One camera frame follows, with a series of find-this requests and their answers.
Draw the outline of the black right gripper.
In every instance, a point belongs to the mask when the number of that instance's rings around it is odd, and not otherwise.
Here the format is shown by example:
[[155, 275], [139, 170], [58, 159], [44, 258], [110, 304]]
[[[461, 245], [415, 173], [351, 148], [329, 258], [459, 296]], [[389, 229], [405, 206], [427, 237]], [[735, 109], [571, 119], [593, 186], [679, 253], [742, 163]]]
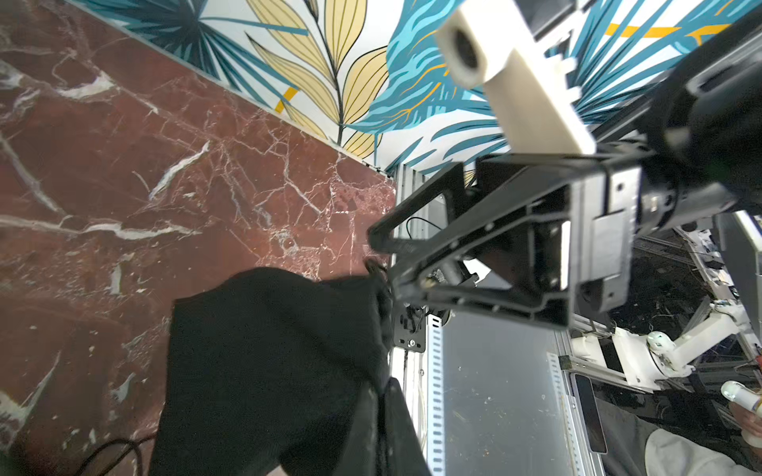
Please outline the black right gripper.
[[[583, 301], [625, 302], [639, 160], [506, 154], [479, 160], [475, 178], [477, 204], [453, 162], [368, 229], [373, 251], [398, 257], [399, 301], [548, 328], [569, 327]], [[393, 236], [440, 196], [440, 231]]]

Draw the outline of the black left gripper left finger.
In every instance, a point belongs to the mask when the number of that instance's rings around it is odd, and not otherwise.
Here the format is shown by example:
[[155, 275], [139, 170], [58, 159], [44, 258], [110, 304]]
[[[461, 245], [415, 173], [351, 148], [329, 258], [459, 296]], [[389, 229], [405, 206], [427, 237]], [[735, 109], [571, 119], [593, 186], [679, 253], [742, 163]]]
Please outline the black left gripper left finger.
[[374, 476], [377, 474], [379, 446], [379, 398], [364, 384], [358, 394], [349, 432], [333, 476]]

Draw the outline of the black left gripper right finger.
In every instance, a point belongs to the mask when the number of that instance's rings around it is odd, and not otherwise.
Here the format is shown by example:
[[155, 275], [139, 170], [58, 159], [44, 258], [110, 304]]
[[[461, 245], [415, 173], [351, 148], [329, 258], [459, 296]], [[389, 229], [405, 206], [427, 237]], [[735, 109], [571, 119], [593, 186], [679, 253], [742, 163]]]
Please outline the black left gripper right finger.
[[382, 398], [382, 474], [431, 475], [401, 385], [394, 378]]

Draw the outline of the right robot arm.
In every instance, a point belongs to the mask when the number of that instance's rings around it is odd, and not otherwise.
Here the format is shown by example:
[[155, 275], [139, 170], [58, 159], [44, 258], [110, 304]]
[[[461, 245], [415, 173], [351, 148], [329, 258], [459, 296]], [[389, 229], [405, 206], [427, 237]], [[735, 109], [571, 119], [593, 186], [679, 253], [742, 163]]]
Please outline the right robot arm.
[[567, 327], [575, 303], [627, 300], [635, 238], [761, 200], [761, 39], [754, 9], [646, 94], [643, 139], [601, 143], [573, 108], [572, 59], [548, 58], [512, 1], [466, 1], [438, 29], [454, 81], [478, 87], [509, 145], [440, 169], [368, 232], [397, 256], [391, 319], [429, 311]]

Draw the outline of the person's hand at edge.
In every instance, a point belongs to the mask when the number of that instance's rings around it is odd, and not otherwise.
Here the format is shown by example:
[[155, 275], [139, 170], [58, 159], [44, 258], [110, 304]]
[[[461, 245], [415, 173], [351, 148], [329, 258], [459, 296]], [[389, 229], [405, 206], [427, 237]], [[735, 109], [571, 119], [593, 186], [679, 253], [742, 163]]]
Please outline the person's hand at edge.
[[753, 412], [745, 410], [736, 403], [729, 403], [728, 406], [732, 416], [742, 430], [745, 430], [757, 438], [762, 438], [762, 425], [759, 416], [756, 416]]

